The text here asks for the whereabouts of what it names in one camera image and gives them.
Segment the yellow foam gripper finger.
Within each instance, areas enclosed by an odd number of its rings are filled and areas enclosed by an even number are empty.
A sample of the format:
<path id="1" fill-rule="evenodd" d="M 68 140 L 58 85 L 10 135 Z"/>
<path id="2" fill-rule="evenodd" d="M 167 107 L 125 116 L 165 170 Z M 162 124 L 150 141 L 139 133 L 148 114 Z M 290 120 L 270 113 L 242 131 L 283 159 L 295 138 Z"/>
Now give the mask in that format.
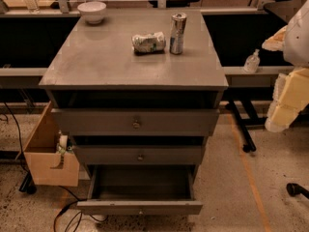
<path id="1" fill-rule="evenodd" d="M 262 43 L 262 49 L 268 51 L 282 51 L 287 27 L 284 26 L 273 36 L 269 37 Z"/>
<path id="2" fill-rule="evenodd" d="M 309 104 L 309 69 L 295 68 L 289 74 L 280 73 L 272 97 L 265 127 L 271 132 L 281 132 Z"/>

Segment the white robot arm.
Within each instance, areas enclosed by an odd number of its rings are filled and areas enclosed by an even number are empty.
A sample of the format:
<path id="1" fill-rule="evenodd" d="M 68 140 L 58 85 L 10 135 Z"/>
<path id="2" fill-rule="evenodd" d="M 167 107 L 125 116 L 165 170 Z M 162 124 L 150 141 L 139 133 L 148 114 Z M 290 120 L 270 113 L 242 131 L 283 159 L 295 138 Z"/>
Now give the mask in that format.
<path id="1" fill-rule="evenodd" d="M 289 74 L 278 75 L 267 112 L 266 129 L 281 132 L 309 104 L 309 1 L 262 48 L 282 51 L 284 60 L 295 67 Z"/>

